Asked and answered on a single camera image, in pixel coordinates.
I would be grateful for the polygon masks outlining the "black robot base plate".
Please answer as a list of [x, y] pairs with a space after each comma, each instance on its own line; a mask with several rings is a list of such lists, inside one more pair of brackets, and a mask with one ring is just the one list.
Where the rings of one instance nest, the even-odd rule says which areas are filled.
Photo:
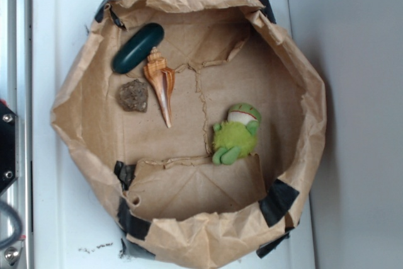
[[18, 116], [1, 99], [1, 195], [19, 177]]

